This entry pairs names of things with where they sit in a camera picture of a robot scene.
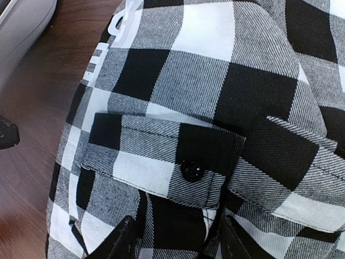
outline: button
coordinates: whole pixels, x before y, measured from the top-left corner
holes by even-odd
[[[182,162],[181,173],[187,181],[197,182],[204,176],[204,164],[199,159],[185,160]]]

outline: clothing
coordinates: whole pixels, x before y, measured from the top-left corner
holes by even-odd
[[[122,2],[67,117],[47,258],[124,219],[135,258],[231,256],[224,226],[251,258],[345,258],[344,91],[341,0]]]

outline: shirt pocket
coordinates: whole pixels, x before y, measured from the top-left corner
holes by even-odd
[[[259,119],[228,187],[274,216],[344,231],[345,160],[333,153],[336,145],[281,119]]]
[[[218,208],[234,135],[217,128],[97,113],[82,167],[197,208]],[[196,163],[202,177],[186,177]]]

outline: dark brown wooden surface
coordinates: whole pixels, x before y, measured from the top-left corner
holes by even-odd
[[[119,0],[58,0],[54,18],[0,93],[20,144],[0,151],[0,258],[44,258],[53,163],[74,91]]]

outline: flannel shirt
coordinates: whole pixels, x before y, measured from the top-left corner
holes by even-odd
[[[66,120],[47,258],[126,216],[135,258],[224,258],[228,225],[248,258],[345,258],[344,91],[343,0],[125,0]]]

